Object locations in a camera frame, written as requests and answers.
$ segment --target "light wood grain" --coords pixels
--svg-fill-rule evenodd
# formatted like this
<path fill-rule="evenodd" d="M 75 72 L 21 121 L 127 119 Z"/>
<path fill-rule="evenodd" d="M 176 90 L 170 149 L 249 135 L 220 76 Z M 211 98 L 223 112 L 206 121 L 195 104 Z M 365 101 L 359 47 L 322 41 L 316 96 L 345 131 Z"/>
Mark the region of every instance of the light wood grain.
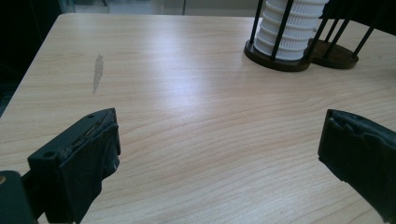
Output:
<path fill-rule="evenodd" d="M 83 223 L 382 223 L 317 151 L 328 108 L 396 130 L 396 38 L 374 31 L 351 70 L 281 73 L 243 54 L 252 22 L 62 15 L 0 118 L 0 169 L 23 175 L 51 138 L 115 107 L 120 168 Z M 366 29 L 352 22 L 340 44 Z"/>

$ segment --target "stain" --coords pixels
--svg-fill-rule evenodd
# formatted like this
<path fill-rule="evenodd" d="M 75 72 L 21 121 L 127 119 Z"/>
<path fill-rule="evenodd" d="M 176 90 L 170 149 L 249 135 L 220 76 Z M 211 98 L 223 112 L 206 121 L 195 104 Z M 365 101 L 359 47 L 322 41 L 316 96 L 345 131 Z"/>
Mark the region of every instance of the stain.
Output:
<path fill-rule="evenodd" d="M 95 62 L 95 75 L 93 77 L 93 94 L 96 93 L 96 89 L 99 86 L 102 75 L 103 75 L 103 56 L 99 54 Z"/>

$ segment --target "white stacked object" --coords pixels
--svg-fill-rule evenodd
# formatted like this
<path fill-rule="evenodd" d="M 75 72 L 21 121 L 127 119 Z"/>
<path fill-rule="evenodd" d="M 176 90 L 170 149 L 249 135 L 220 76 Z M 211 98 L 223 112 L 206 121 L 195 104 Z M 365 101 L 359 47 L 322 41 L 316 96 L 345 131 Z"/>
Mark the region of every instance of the white stacked object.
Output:
<path fill-rule="evenodd" d="M 284 61 L 300 60 L 308 46 L 318 18 L 329 0 L 294 0 L 276 58 Z M 267 0 L 262 13 L 260 31 L 256 35 L 254 48 L 271 56 L 277 33 L 285 13 L 288 0 Z"/>

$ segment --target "wooden table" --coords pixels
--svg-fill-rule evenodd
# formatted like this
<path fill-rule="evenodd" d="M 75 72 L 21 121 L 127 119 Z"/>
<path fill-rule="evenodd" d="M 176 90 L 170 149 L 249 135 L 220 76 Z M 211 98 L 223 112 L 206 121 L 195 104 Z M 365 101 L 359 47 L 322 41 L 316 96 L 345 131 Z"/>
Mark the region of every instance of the wooden table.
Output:
<path fill-rule="evenodd" d="M 0 169 L 25 174 L 54 136 L 115 107 L 120 167 L 83 223 L 382 223 L 317 152 L 328 108 L 396 130 L 396 38 L 374 31 L 351 70 L 281 73 L 244 55 L 252 23 L 60 16 L 0 119 Z"/>

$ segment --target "screw hole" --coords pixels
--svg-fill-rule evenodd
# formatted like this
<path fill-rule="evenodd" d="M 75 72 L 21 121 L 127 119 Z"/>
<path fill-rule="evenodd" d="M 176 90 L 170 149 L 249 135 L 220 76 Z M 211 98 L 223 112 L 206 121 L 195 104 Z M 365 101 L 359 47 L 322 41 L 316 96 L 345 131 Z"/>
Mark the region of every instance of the screw hole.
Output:
<path fill-rule="evenodd" d="M 6 177 L 3 175 L 0 175 L 0 185 L 6 182 Z"/>
<path fill-rule="evenodd" d="M 49 151 L 49 152 L 44 153 L 44 157 L 45 158 L 52 157 L 53 155 L 55 155 L 55 153 L 53 151 Z"/>

